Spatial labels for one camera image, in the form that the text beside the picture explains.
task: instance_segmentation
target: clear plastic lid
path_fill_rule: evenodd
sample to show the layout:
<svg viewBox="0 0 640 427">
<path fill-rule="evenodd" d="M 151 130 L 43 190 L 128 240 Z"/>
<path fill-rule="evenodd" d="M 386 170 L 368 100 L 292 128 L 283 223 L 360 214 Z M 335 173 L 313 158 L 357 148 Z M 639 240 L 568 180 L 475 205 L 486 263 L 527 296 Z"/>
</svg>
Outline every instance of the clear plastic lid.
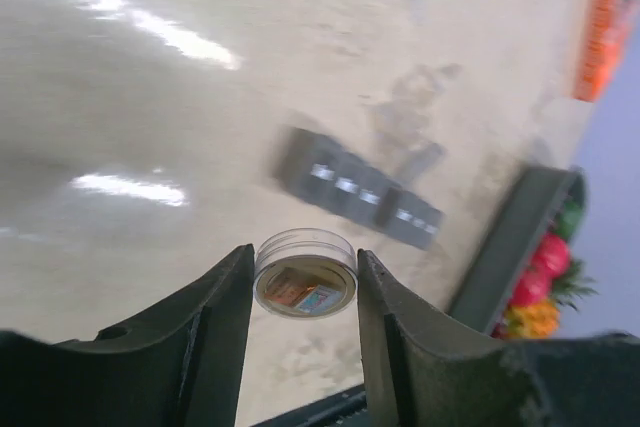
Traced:
<svg viewBox="0 0 640 427">
<path fill-rule="evenodd" d="M 288 230 L 258 249 L 253 290 L 270 312 L 300 319 L 326 317 L 347 307 L 356 288 L 353 247 L 332 232 Z"/>
</svg>

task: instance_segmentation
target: gray tray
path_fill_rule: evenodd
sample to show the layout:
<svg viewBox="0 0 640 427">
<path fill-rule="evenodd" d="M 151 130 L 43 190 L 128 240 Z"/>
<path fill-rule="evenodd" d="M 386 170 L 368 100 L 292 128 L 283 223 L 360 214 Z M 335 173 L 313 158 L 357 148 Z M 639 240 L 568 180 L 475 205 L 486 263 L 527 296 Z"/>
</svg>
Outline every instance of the gray tray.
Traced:
<svg viewBox="0 0 640 427">
<path fill-rule="evenodd" d="M 490 334 L 522 272 L 570 195 L 586 207 L 580 169 L 528 167 L 514 185 L 476 254 L 447 313 Z"/>
</svg>

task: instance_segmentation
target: orange box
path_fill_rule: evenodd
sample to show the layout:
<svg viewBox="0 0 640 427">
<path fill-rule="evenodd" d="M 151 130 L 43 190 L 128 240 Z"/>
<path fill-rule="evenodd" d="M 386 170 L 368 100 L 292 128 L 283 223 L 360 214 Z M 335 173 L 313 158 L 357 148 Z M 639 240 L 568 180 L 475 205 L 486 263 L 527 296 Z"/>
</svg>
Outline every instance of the orange box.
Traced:
<svg viewBox="0 0 640 427">
<path fill-rule="evenodd" d="M 596 101 L 624 55 L 640 0 L 592 0 L 573 96 Z"/>
</svg>

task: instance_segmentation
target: label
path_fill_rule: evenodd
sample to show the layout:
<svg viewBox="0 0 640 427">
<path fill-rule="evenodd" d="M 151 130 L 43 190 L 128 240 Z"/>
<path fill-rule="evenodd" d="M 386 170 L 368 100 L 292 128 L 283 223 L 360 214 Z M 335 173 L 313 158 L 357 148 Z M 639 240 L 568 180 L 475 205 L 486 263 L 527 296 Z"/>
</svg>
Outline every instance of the label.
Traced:
<svg viewBox="0 0 640 427">
<path fill-rule="evenodd" d="M 414 217 L 413 222 L 411 223 L 413 224 L 414 227 L 417 227 L 419 229 L 424 229 L 424 227 L 427 225 L 427 223 L 424 220 L 419 219 L 417 217 Z"/>
<path fill-rule="evenodd" d="M 333 170 L 326 165 L 313 164 L 311 168 L 311 175 L 322 180 L 333 180 L 333 174 Z"/>
<path fill-rule="evenodd" d="M 380 202 L 380 197 L 375 195 L 370 190 L 362 189 L 360 191 L 360 198 L 364 200 L 366 203 L 372 204 L 372 205 L 378 205 L 378 202 Z"/>
<path fill-rule="evenodd" d="M 340 177 L 336 182 L 336 188 L 350 194 L 355 194 L 358 191 L 358 184 L 346 177 Z"/>
<path fill-rule="evenodd" d="M 398 212 L 396 212 L 396 217 L 399 218 L 400 220 L 411 222 L 413 215 L 411 215 L 409 212 L 407 212 L 404 209 L 398 209 Z"/>
<path fill-rule="evenodd" d="M 264 298 L 299 312 L 318 315 L 342 298 L 342 292 L 312 274 L 286 268 L 267 287 Z"/>
</svg>

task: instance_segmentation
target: orange object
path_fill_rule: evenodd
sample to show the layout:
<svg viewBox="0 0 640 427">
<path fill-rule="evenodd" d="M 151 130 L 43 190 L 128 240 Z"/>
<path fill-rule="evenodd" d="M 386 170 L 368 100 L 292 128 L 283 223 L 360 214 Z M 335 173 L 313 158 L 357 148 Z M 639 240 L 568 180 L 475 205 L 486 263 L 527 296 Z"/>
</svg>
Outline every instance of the orange object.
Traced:
<svg viewBox="0 0 640 427">
<path fill-rule="evenodd" d="M 555 302 L 544 299 L 526 307 L 510 306 L 504 317 L 507 338 L 546 339 L 558 329 L 560 311 Z"/>
<path fill-rule="evenodd" d="M 633 30 L 640 0 L 593 0 L 573 96 L 594 102 L 611 82 Z"/>
</svg>

